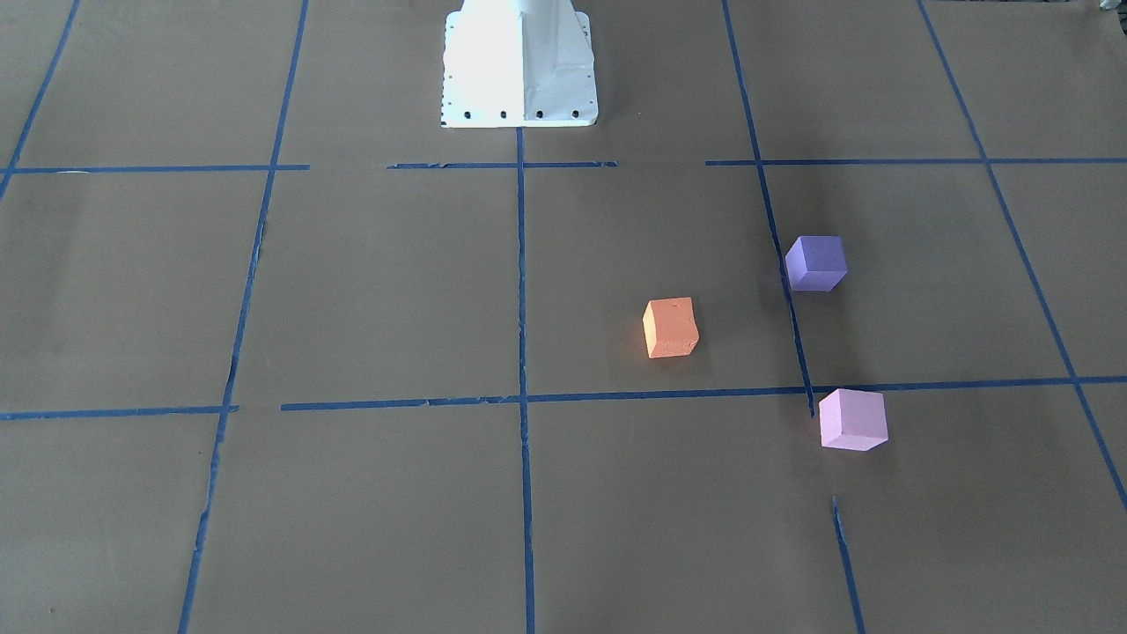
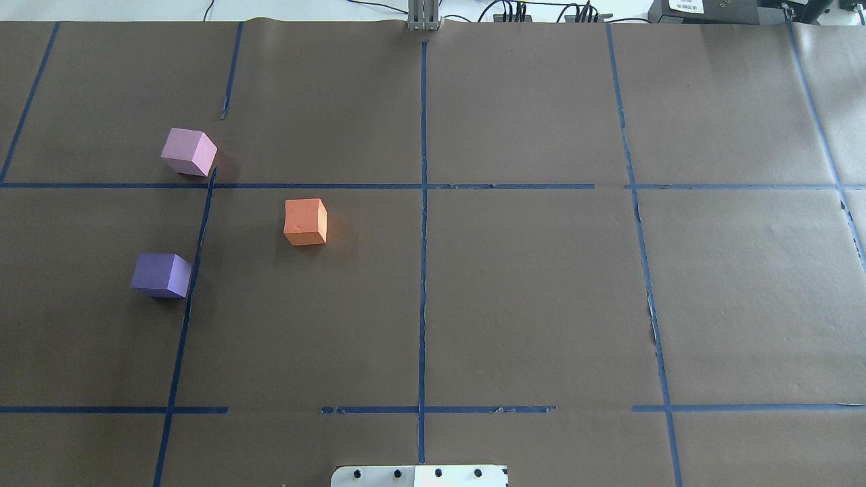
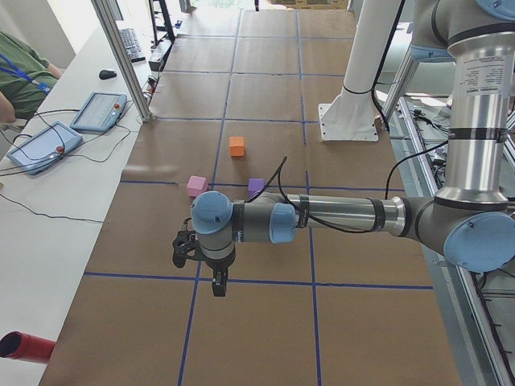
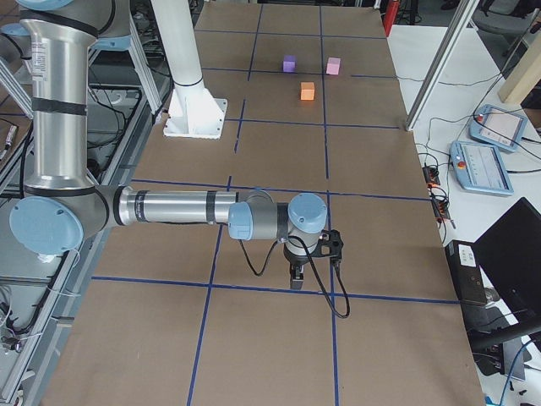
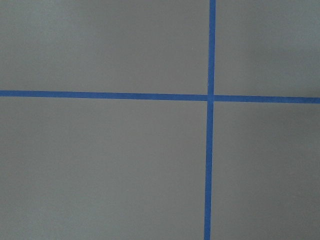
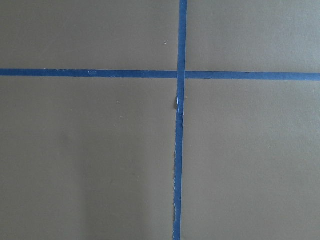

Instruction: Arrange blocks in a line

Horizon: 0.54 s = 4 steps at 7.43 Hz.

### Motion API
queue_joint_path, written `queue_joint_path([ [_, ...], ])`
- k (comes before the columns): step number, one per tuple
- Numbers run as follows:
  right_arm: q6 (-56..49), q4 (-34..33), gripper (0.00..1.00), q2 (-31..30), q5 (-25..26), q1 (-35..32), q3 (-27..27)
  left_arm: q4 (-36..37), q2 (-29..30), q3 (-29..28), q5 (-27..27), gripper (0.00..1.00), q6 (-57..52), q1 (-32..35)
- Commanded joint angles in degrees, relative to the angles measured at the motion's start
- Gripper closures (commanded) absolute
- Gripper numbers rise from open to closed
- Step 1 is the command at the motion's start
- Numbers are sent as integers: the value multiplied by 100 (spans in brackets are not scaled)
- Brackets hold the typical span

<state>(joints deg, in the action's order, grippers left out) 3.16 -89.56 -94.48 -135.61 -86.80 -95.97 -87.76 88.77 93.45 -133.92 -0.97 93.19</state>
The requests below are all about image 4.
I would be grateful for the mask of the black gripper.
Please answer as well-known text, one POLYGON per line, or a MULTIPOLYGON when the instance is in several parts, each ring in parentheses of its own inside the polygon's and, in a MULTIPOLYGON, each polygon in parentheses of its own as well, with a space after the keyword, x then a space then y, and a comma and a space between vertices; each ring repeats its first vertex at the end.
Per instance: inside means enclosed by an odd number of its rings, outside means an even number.
POLYGON ((294 254, 284 246, 283 254, 289 262, 290 288, 301 289, 303 287, 303 266, 309 263, 309 258, 304 251, 301 255, 294 254))

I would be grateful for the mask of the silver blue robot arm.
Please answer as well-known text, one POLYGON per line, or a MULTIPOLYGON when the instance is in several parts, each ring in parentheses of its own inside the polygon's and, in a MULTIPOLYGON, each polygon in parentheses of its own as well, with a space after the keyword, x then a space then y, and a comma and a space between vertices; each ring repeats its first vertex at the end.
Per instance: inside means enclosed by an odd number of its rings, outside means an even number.
POLYGON ((101 230, 135 222, 222 224, 232 239, 282 244, 290 285, 303 266, 331 252, 327 208, 311 193, 277 203, 264 191, 135 190, 92 182, 87 173, 88 53, 99 40, 131 39, 125 1, 23 1, 32 61, 34 172, 9 225, 28 250, 45 257, 79 247, 101 230))

